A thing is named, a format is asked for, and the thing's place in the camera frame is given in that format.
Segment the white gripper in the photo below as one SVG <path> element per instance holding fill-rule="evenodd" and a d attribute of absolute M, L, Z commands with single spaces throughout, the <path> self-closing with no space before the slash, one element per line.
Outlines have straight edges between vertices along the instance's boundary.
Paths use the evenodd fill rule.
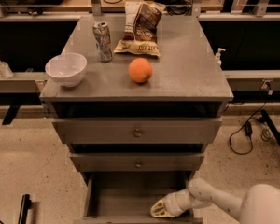
<path fill-rule="evenodd" d="M 155 218 L 175 218 L 191 208 L 192 196 L 187 189 L 169 193 L 150 208 Z"/>

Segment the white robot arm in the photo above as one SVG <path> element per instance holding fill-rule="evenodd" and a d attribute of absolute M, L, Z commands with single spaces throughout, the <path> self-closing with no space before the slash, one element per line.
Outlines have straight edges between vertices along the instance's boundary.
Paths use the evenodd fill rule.
<path fill-rule="evenodd" d="M 280 189 L 267 184 L 251 187 L 243 198 L 216 189 L 201 178 L 167 194 L 150 209 L 153 217 L 179 217 L 190 209 L 214 204 L 240 224 L 280 224 Z"/>

